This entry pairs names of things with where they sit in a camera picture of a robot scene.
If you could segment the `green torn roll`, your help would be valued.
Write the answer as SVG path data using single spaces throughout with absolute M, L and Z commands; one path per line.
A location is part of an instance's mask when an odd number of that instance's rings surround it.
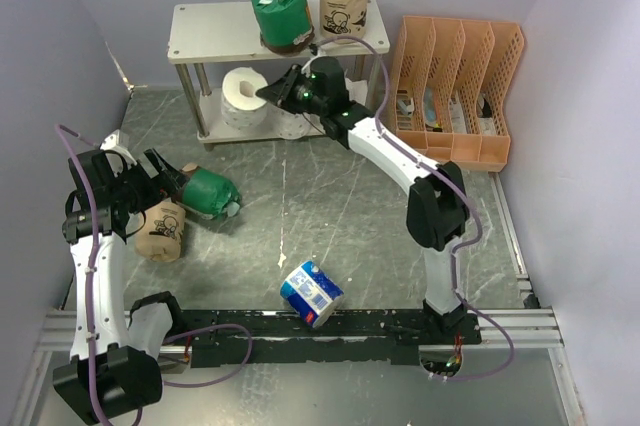
M 232 217 L 240 211 L 241 195 L 231 180 L 196 163 L 187 163 L 181 172 L 187 181 L 175 201 L 186 209 L 210 219 Z

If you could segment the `white floral roll front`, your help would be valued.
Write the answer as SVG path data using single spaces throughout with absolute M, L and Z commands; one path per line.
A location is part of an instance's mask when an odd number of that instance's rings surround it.
M 221 114 L 229 127 L 245 131 L 259 126 L 267 116 L 267 101 L 256 92 L 267 86 L 263 75 L 249 67 L 238 67 L 223 78 Z

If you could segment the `green paper roll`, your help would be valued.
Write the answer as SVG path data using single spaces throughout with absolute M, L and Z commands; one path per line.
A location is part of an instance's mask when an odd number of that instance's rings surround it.
M 250 0 L 261 43 L 280 55 L 302 51 L 314 38 L 308 0 Z

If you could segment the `brown cartoon paper roll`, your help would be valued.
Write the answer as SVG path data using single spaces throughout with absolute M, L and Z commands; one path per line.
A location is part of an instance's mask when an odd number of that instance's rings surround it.
M 320 26 L 325 38 L 363 38 L 367 25 L 368 0 L 320 0 Z

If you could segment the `blue paper roll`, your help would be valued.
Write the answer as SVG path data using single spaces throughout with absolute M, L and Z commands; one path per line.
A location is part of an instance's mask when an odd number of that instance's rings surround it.
M 313 261 L 307 261 L 285 278 L 280 296 L 306 325 L 317 329 L 337 309 L 344 292 Z

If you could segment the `white unwrapped loose-end roll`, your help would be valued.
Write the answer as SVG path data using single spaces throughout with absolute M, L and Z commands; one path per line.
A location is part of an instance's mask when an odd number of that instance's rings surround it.
M 345 85 L 349 99 L 365 106 L 367 103 L 368 82 L 366 80 L 352 81 L 346 77 Z

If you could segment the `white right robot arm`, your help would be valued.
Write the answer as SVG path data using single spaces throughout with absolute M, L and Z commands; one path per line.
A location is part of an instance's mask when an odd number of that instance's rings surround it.
M 335 58 L 315 59 L 307 72 L 294 65 L 277 81 L 257 89 L 256 96 L 287 113 L 318 117 L 327 137 L 365 157 L 406 193 L 406 227 L 425 258 L 425 334 L 435 343 L 448 342 L 466 314 L 454 256 L 470 216 L 460 198 L 460 168 L 418 153 L 351 99 Z

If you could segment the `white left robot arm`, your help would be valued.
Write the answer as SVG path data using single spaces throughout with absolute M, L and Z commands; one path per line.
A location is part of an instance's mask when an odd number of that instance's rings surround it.
M 87 425 L 140 413 L 158 402 L 161 345 L 178 343 L 187 331 L 168 291 L 137 300 L 130 311 L 124 308 L 129 220 L 187 181 L 155 149 L 144 154 L 155 175 L 115 149 L 86 151 L 68 161 L 75 188 L 65 203 L 62 233 L 75 266 L 76 328 L 70 360 L 55 369 L 53 386 Z

